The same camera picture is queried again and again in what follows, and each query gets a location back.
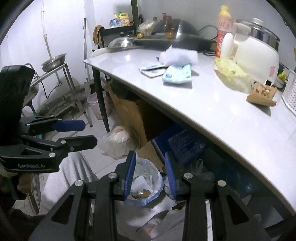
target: metal colander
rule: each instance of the metal colander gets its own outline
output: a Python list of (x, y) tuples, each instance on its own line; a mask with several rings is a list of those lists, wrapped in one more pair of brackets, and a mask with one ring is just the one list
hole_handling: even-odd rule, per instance
[(52, 70), (56, 69), (57, 67), (64, 64), (66, 60), (66, 54), (60, 54), (58, 56), (55, 56), (49, 60), (46, 60), (44, 63), (42, 63), (42, 70), (46, 73), (51, 72)]

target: sauce bottle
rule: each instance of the sauce bottle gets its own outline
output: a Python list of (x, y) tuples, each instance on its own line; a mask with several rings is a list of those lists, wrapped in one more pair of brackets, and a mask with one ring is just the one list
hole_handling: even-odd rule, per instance
[(228, 7), (222, 5), (221, 12), (219, 13), (219, 24), (218, 24), (218, 38), (217, 38), (217, 49), (216, 57), (220, 58), (220, 51), (222, 41), (227, 33), (232, 32), (232, 17), (228, 12)]

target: black table leg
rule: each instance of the black table leg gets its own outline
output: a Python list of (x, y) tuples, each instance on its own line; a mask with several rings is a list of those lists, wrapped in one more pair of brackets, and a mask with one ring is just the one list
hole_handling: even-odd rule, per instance
[(94, 85), (95, 85), (95, 89), (96, 89), (96, 95), (98, 97), (101, 115), (102, 115), (102, 118), (104, 121), (106, 131), (110, 132), (108, 117), (107, 117), (107, 112), (106, 112), (106, 107), (105, 107), (105, 102), (104, 102), (104, 96), (103, 96), (103, 88), (102, 88), (102, 84), (101, 84), (100, 71), (95, 68), (92, 68), (92, 71), (93, 71), (93, 75), (94, 75)]

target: trash can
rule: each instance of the trash can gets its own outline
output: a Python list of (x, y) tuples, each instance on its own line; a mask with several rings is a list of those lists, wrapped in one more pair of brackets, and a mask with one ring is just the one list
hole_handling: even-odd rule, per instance
[[(105, 107), (106, 107), (106, 112), (107, 112), (107, 117), (110, 116), (111, 114), (111, 108), (109, 105), (109, 100), (107, 97), (107, 94), (105, 91), (103, 91), (103, 97), (104, 97), (104, 102), (105, 102)], [(99, 102), (98, 102), (98, 97), (96, 95), (96, 92), (91, 94), (88, 98), (87, 98), (87, 102), (89, 103), (91, 109), (94, 112), (94, 115), (96, 116), (96, 118), (98, 120), (102, 120), (102, 115), (101, 115), (101, 111), (100, 111), (100, 106), (99, 106)]]

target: perforated basket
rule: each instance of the perforated basket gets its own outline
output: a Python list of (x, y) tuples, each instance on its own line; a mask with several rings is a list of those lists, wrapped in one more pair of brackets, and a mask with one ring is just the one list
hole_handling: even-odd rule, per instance
[(290, 70), (288, 82), (283, 95), (287, 108), (296, 116), (296, 74)]

